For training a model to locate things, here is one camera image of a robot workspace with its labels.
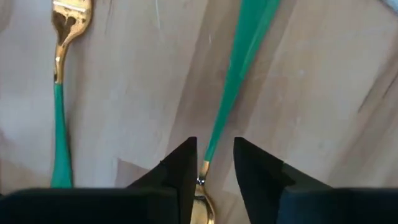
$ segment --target wood grain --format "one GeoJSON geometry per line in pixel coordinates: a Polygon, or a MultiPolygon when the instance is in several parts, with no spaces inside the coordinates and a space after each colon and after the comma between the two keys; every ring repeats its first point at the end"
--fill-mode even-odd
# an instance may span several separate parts
{"type": "MultiPolygon", "coordinates": [[[[204,155],[240,1],[97,0],[69,50],[75,183],[123,187],[189,136],[204,155]]],[[[0,0],[0,190],[49,186],[51,4],[0,0]]],[[[235,136],[332,186],[397,187],[398,17],[377,0],[282,0],[206,187],[218,223],[249,223],[235,136]]]]}

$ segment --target spoon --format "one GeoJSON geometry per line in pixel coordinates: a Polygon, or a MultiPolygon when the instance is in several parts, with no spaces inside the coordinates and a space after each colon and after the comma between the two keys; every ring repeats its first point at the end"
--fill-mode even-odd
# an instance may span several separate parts
{"type": "Polygon", "coordinates": [[[191,224],[215,223],[215,209],[205,189],[206,176],[229,112],[263,37],[270,27],[279,2],[280,0],[242,0],[224,93],[205,159],[197,178],[191,224]]]}
{"type": "Polygon", "coordinates": [[[53,0],[52,24],[57,31],[54,68],[55,159],[51,187],[71,188],[72,165],[63,112],[63,66],[71,41],[82,34],[92,17],[91,0],[53,0]]]}

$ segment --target green spoon handle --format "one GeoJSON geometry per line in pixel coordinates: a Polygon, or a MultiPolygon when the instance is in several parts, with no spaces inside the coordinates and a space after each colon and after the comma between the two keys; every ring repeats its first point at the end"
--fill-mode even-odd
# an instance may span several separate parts
{"type": "Polygon", "coordinates": [[[242,0],[224,93],[205,161],[211,162],[240,86],[269,29],[280,0],[242,0]]]}
{"type": "Polygon", "coordinates": [[[55,159],[51,187],[72,188],[72,167],[63,112],[63,85],[54,83],[55,159]]]}

